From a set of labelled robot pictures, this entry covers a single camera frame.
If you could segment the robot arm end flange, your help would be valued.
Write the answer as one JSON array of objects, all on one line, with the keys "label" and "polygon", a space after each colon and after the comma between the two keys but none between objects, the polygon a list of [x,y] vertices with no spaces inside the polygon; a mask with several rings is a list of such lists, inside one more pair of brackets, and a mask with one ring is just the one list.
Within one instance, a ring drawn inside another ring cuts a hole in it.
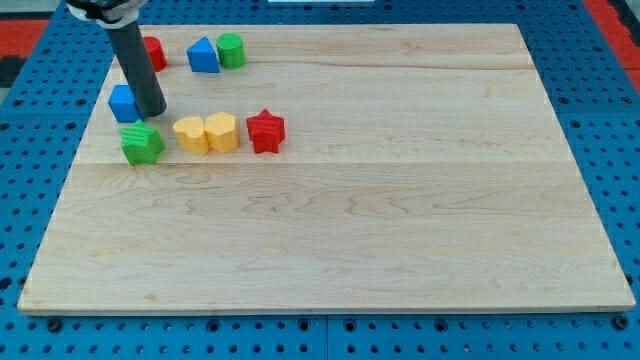
[{"label": "robot arm end flange", "polygon": [[95,21],[104,29],[120,29],[136,22],[139,10],[148,0],[66,0],[67,8],[77,19]]}]

